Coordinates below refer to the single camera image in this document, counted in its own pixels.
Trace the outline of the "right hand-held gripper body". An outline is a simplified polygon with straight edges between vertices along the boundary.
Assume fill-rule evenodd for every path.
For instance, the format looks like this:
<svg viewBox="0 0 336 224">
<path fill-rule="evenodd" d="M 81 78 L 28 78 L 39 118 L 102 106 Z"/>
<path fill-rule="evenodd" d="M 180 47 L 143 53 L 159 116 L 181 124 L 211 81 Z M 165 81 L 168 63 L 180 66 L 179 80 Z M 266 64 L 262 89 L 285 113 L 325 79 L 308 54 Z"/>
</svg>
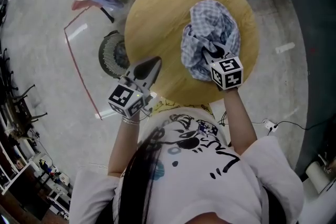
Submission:
<svg viewBox="0 0 336 224">
<path fill-rule="evenodd" d="M 244 68 L 230 51 L 207 52 L 207 68 L 219 91 L 237 88 L 243 83 Z"/>
</svg>

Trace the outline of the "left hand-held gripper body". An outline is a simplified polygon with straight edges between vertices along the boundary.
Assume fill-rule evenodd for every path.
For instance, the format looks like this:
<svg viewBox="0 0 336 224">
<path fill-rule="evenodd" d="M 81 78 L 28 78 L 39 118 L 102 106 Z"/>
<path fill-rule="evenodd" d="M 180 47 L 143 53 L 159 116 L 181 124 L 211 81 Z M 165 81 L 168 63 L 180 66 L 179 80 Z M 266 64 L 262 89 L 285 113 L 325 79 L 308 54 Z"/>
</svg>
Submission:
<svg viewBox="0 0 336 224">
<path fill-rule="evenodd" d="M 123 117 L 135 116 L 151 99 L 153 72 L 130 67 L 116 86 L 112 87 L 108 104 Z"/>
</svg>

